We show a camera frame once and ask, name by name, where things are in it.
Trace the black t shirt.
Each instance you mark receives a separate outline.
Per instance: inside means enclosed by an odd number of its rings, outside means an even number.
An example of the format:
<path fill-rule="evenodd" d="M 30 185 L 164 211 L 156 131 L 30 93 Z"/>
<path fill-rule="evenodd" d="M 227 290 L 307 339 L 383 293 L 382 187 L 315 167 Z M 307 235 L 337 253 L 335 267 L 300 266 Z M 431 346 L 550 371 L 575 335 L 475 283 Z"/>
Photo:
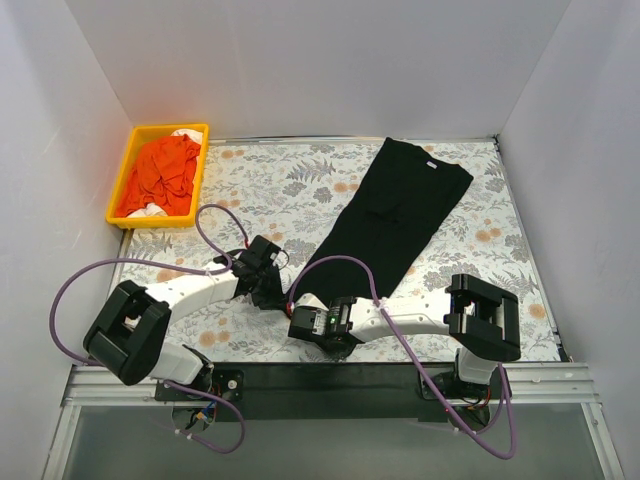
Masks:
<path fill-rule="evenodd" d="M 356 258 L 371 270 L 377 294 L 389 297 L 473 180 L 459 165 L 387 138 L 309 262 Z"/>

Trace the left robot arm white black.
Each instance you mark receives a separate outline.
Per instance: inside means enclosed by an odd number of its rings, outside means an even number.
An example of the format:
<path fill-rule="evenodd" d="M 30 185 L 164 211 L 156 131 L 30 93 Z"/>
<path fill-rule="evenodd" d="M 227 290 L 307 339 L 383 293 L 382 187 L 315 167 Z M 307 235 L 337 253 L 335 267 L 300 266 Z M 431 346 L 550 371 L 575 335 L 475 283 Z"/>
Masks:
<path fill-rule="evenodd" d="M 258 235 L 245 249 L 218 256 L 200 274 L 140 286 L 118 284 L 83 340 L 86 352 L 125 385 L 149 377 L 172 381 L 193 400 L 213 386 L 214 364 L 187 345 L 166 339 L 176 321 L 212 303 L 249 297 L 260 309 L 283 298 L 276 258 L 281 248 Z"/>

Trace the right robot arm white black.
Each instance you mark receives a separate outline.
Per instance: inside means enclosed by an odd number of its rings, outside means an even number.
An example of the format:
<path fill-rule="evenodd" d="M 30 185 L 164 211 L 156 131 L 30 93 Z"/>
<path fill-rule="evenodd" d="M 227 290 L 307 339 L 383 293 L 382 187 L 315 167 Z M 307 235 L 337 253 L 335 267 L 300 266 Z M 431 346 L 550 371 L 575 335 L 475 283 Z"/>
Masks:
<path fill-rule="evenodd" d="M 401 334 L 441 335 L 460 347 L 452 373 L 454 389 L 475 397 L 490 383 L 499 363 L 521 358 L 519 300 L 498 286 L 455 274 L 442 295 L 382 299 L 340 297 L 324 304 L 302 295 L 293 304 L 288 336 L 312 343 L 335 358 L 356 346 Z"/>

